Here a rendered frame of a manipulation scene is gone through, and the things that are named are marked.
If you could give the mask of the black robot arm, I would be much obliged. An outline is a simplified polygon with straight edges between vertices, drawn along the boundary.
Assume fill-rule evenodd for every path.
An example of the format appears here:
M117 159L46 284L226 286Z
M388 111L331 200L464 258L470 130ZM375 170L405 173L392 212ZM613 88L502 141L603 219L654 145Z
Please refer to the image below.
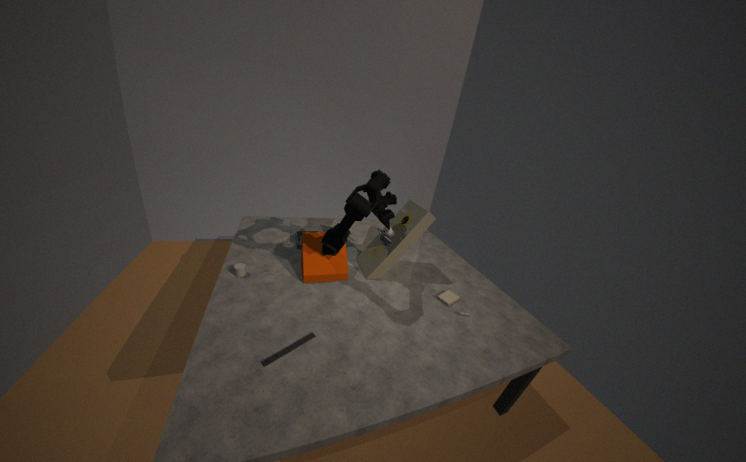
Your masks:
M340 224L336 224L333 228L328 229L323 236L322 240L322 251L321 254L336 256L339 250L347 242L347 237L350 234L350 227L355 221L361 221L364 217L368 217L373 208L378 203L378 197L381 195L383 188L387 188L390 184L391 178L387 174L380 170L373 171L371 178L367 184L357 186L354 191L350 194L348 199L345 201L346 205L344 211L346 215L343 217ZM373 204L361 196L358 191L363 190L367 192L369 199L373 200ZM383 204L387 208L387 205L396 205L397 197L388 191L384 197Z

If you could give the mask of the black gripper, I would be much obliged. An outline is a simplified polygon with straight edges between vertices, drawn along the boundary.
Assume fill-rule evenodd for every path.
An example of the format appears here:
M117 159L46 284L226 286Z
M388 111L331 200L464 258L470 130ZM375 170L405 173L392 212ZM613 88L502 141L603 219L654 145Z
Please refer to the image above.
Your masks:
M380 195L378 197L378 203L373 208L372 212L378 217L378 219L387 227L389 228L389 219L392 219L395 217L394 213L387 209L385 210L384 204L383 204L384 197Z

